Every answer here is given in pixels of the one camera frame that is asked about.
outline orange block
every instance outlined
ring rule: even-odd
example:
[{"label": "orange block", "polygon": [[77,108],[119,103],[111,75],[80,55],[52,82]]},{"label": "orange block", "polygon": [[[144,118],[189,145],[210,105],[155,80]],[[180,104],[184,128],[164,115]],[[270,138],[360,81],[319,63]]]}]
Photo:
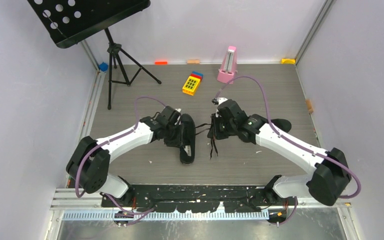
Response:
[{"label": "orange block", "polygon": [[309,113],[309,114],[313,113],[314,110],[312,109],[312,104],[311,104],[310,99],[306,99],[306,100],[305,100],[305,103],[307,104],[308,113]]},{"label": "orange block", "polygon": [[168,61],[155,61],[155,65],[167,65]]}]

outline shoelace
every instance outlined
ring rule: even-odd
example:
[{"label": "shoelace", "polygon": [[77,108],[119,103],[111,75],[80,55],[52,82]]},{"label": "shoelace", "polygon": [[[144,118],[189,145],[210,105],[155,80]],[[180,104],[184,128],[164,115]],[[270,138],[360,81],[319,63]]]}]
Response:
[{"label": "shoelace", "polygon": [[[197,129],[197,128],[200,128],[200,127],[203,127],[203,126],[208,126],[208,125],[210,125],[209,128],[204,129],[204,130],[198,132],[196,135],[201,134],[201,133],[203,133],[204,131],[211,130],[211,129],[214,127],[212,124],[209,124],[209,123],[203,123],[203,124],[197,126],[196,129]],[[209,153],[209,159],[212,159],[212,152],[213,152],[213,150],[215,150],[215,153],[217,154],[217,157],[218,157],[218,149],[217,149],[217,146],[215,145],[215,132],[214,132],[214,131],[213,131],[213,136],[212,136],[212,138],[211,138],[211,152]]]}]

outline blue block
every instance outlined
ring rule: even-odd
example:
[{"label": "blue block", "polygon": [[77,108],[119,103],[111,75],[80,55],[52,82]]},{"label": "blue block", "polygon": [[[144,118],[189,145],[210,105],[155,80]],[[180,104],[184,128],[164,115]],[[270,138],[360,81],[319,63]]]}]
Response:
[{"label": "blue block", "polygon": [[108,70],[108,65],[106,63],[101,63],[99,65],[99,69],[102,71],[102,72],[106,72],[106,70]]},{"label": "blue block", "polygon": [[202,74],[200,72],[193,71],[192,73],[195,74],[195,75],[201,76],[202,78],[204,78],[204,74]]}]

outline tripod leg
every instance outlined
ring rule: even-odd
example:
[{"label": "tripod leg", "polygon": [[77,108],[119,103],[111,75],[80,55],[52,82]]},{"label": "tripod leg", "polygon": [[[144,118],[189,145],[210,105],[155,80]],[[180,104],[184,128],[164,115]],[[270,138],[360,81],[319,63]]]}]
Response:
[{"label": "tripod leg", "polygon": [[114,68],[117,69],[117,61],[115,59],[115,56],[114,56]]},{"label": "tripod leg", "polygon": [[138,61],[136,61],[132,56],[130,56],[126,51],[124,51],[122,48],[120,49],[122,53],[124,53],[125,56],[127,56],[131,61],[133,61],[137,66],[139,66],[143,71],[145,71],[149,76],[151,76],[158,84],[161,84],[162,82],[157,79],[153,74],[151,74],[146,68],[144,68]]},{"label": "tripod leg", "polygon": [[108,94],[108,110],[111,110],[112,97],[112,53],[109,54],[109,94]]},{"label": "tripod leg", "polygon": [[131,83],[130,83],[130,81],[128,80],[128,76],[127,76],[127,73],[125,72],[123,63],[121,62],[120,55],[119,55],[119,54],[115,54],[115,57],[116,57],[117,60],[118,60],[118,65],[120,66],[121,72],[122,72],[122,74],[123,74],[123,76],[124,76],[124,79],[125,79],[125,81],[126,81],[126,83],[127,83],[127,86],[130,86]]}]

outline cable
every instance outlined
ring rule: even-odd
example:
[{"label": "cable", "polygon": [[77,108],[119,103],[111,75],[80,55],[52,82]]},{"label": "cable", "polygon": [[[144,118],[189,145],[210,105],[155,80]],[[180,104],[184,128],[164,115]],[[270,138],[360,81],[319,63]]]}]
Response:
[{"label": "cable", "polygon": [[289,206],[289,202],[288,202],[288,200],[286,199],[286,202],[285,202],[285,205],[284,205],[284,207],[285,207],[285,212],[287,213],[287,207]]},{"label": "cable", "polygon": [[112,195],[109,195],[109,194],[105,194],[105,195],[109,198],[109,200],[111,200],[111,201],[114,203],[114,205],[115,205],[117,208],[119,208],[119,209],[121,209],[121,211],[127,213],[127,215],[142,215],[142,214],[148,214],[148,213],[150,213],[150,212],[152,212],[152,211],[154,210],[153,208],[151,208],[151,209],[149,209],[149,210],[147,210],[147,211],[144,211],[144,212],[132,212],[132,211],[128,211],[128,210],[125,210],[123,207],[121,207],[121,206],[117,203],[117,201],[115,201],[115,199],[114,199],[114,197],[113,197]]},{"label": "cable", "polygon": [[285,219],[285,221],[283,221],[283,222],[280,222],[279,223],[279,226],[280,225],[283,225],[283,224],[285,224],[285,223],[287,223],[291,218],[292,218],[292,216],[295,214],[295,212],[296,212],[296,208],[298,207],[298,198],[297,197],[295,197],[295,206],[293,207],[293,211],[292,211],[292,213],[289,215],[289,217],[287,217],[286,219]]},{"label": "cable", "polygon": [[[151,96],[140,96],[140,97],[138,97],[138,98],[136,98],[136,99],[134,100],[134,113],[135,113],[135,115],[136,115],[136,124],[134,125],[133,129],[131,129],[130,131],[125,132],[125,133],[123,133],[123,134],[121,134],[121,135],[119,135],[119,136],[113,137],[112,139],[107,140],[107,141],[105,141],[105,142],[103,142],[103,143],[101,143],[101,144],[98,144],[97,146],[95,146],[94,148],[92,148],[92,149],[91,149],[91,150],[90,150],[90,151],[83,157],[83,159],[81,160],[80,165],[79,165],[79,167],[78,167],[77,175],[76,175],[76,178],[75,178],[75,194],[77,195],[78,198],[81,198],[81,197],[84,195],[84,193],[85,193],[85,190],[84,190],[82,193],[80,193],[80,191],[79,191],[79,188],[80,188],[80,174],[81,174],[81,170],[83,169],[84,163],[86,162],[87,159],[89,159],[90,155],[91,155],[92,153],[94,153],[94,151],[96,151],[98,148],[100,148],[100,147],[102,147],[102,146],[104,146],[104,145],[106,145],[106,144],[108,144],[108,143],[110,143],[110,142],[113,142],[113,141],[115,141],[115,140],[118,140],[118,139],[120,139],[120,138],[123,138],[123,137],[125,137],[125,136],[131,134],[132,132],[134,132],[134,131],[137,129],[137,126],[139,125],[139,114],[138,114],[138,112],[137,112],[137,100],[139,100],[139,99],[152,99],[152,100],[155,100],[155,101],[159,102],[159,103],[162,104],[164,107],[167,106],[166,104],[164,104],[164,103],[161,102],[160,100],[158,100],[158,99],[156,99],[156,98],[154,98],[154,97],[151,97]],[[131,215],[131,216],[133,216],[133,215],[142,215],[142,216],[141,216],[140,218],[138,218],[137,220],[135,220],[135,221],[133,221],[133,222],[131,222],[131,223],[128,223],[127,226],[130,226],[130,225],[133,225],[133,224],[137,223],[139,220],[141,220],[141,219],[144,218],[147,214],[149,214],[150,212],[153,212],[153,210],[154,210],[153,208],[151,208],[151,209],[149,209],[149,210],[147,210],[147,211],[145,211],[145,212],[132,212],[132,211],[127,211],[127,210],[125,210],[124,208],[122,208],[122,207],[115,201],[115,199],[114,199],[111,195],[109,195],[109,194],[105,194],[105,195],[106,195],[106,196],[107,196],[107,197],[114,203],[115,206],[117,206],[117,207],[118,207],[119,209],[121,209],[122,211],[126,212],[128,215]]]},{"label": "cable", "polygon": [[203,127],[203,126],[210,126],[210,125],[211,125],[210,123],[203,123],[199,126],[196,126],[195,128],[198,129],[198,128]]},{"label": "cable", "polygon": [[159,115],[159,114],[161,114],[161,113],[157,111],[157,112],[155,113],[155,115],[153,115],[152,118],[155,119],[156,115]]},{"label": "cable", "polygon": [[134,125],[133,129],[129,130],[128,132],[125,132],[119,136],[116,136],[116,137],[113,137],[112,139],[110,140],[107,140],[101,144],[98,144],[97,146],[95,146],[94,148],[92,148],[84,157],[83,159],[81,160],[80,162],[80,165],[78,166],[78,171],[77,171],[77,175],[75,177],[75,194],[77,195],[78,198],[81,198],[85,191],[83,191],[82,193],[80,193],[79,191],[79,188],[80,188],[80,175],[81,175],[81,170],[83,169],[83,166],[84,166],[84,163],[86,163],[86,160],[89,159],[90,155],[92,153],[94,153],[97,149],[99,149],[100,147],[108,144],[109,142],[113,142],[115,140],[118,140],[120,138],[123,138],[129,134],[131,134],[132,132],[134,132],[136,129],[137,129],[137,126],[139,125],[139,114],[137,112],[137,100],[139,99],[152,99],[152,100],[155,100],[157,102],[159,102],[160,104],[162,104],[164,107],[166,107],[167,105],[163,102],[161,102],[160,100],[154,98],[154,97],[151,97],[151,96],[139,96],[138,98],[136,98],[134,100],[134,113],[136,115],[136,124]]},{"label": "cable", "polygon": [[252,78],[252,77],[250,77],[250,76],[238,76],[238,77],[235,77],[235,78],[229,80],[228,82],[226,82],[226,84],[225,84],[222,88],[220,88],[220,90],[219,90],[219,91],[217,92],[217,94],[215,95],[215,99],[218,98],[218,96],[220,95],[221,91],[222,91],[224,88],[226,88],[226,87],[229,85],[229,83],[231,83],[232,81],[234,81],[234,80],[236,80],[236,79],[240,79],[240,78],[248,78],[248,79],[251,79],[251,80],[253,80],[254,82],[256,82],[256,83],[258,84],[259,88],[261,89],[262,96],[264,97],[265,112],[266,112],[266,114],[267,114],[268,124],[270,125],[271,129],[273,129],[273,131],[277,134],[278,137],[284,139],[285,141],[287,141],[288,143],[294,145],[295,147],[297,147],[297,148],[299,148],[299,149],[302,149],[302,150],[304,150],[304,151],[306,151],[306,152],[312,154],[313,156],[316,155],[316,156],[318,156],[318,157],[320,157],[320,158],[323,158],[323,159],[328,160],[329,162],[331,162],[331,163],[337,165],[338,167],[342,168],[343,170],[345,170],[345,172],[347,172],[348,174],[350,174],[350,175],[354,178],[355,183],[357,184],[357,190],[355,190],[355,192],[354,192],[353,194],[351,194],[351,195],[341,195],[341,196],[339,196],[340,198],[342,198],[342,199],[350,199],[350,198],[353,198],[353,197],[357,196],[357,195],[361,192],[361,182],[360,182],[360,180],[359,180],[358,177],[355,175],[355,173],[353,173],[353,172],[352,172],[349,168],[347,168],[345,165],[341,164],[340,162],[337,162],[336,160],[334,160],[334,159],[332,159],[332,158],[330,158],[330,157],[328,157],[328,156],[324,156],[324,155],[322,155],[322,154],[320,154],[320,153],[318,153],[318,152],[313,152],[312,150],[310,150],[310,149],[308,149],[308,148],[306,148],[306,147],[304,147],[304,146],[302,146],[302,145],[300,145],[300,144],[298,144],[298,143],[296,143],[296,142],[294,142],[294,141],[292,141],[292,140],[288,139],[287,137],[285,137],[285,136],[283,136],[283,135],[280,134],[280,132],[274,127],[273,123],[271,122],[270,111],[268,110],[268,100],[267,100],[267,96],[266,96],[266,94],[265,94],[265,91],[264,91],[264,88],[263,88],[262,84],[261,84],[258,80],[254,79],[254,78]]},{"label": "cable", "polygon": [[260,208],[259,210],[267,209],[267,208],[271,207],[271,205],[273,205],[273,204],[270,204],[270,205],[266,206],[265,208]]}]

